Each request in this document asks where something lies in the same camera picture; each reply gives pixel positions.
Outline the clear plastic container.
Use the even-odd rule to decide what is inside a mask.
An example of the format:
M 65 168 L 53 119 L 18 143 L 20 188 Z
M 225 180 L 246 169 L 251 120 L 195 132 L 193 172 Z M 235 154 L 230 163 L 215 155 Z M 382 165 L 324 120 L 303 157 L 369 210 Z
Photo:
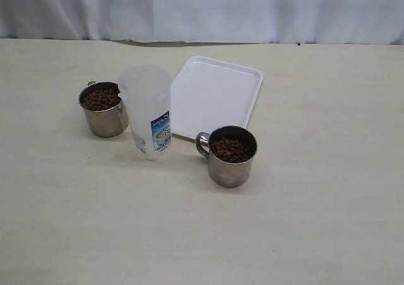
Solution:
M 171 83 L 168 72 L 154 64 L 134 66 L 118 79 L 135 145 L 148 160 L 171 147 Z

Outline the right steel mug with kibble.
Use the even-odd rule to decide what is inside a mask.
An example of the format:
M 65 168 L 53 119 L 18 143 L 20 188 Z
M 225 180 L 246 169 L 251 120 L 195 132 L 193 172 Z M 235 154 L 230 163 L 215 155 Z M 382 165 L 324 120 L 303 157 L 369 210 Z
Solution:
M 196 149 L 208 162 L 211 179 L 225 188 L 236 188 L 249 178 L 257 152 L 256 138 L 245 128 L 229 125 L 196 136 Z

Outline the white plastic tray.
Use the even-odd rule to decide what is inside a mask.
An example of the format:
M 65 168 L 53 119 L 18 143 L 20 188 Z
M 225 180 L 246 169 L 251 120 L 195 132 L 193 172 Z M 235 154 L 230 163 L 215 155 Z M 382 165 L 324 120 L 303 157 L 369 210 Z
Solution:
M 225 125 L 247 127 L 261 71 L 203 56 L 189 58 L 171 85 L 172 133 L 195 139 Z

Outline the white backdrop curtain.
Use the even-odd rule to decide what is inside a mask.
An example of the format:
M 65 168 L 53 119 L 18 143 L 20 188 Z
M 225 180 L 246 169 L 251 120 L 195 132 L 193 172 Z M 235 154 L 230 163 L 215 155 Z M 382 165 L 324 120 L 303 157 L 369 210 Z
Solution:
M 1 36 L 402 44 L 403 0 L 1 0 Z

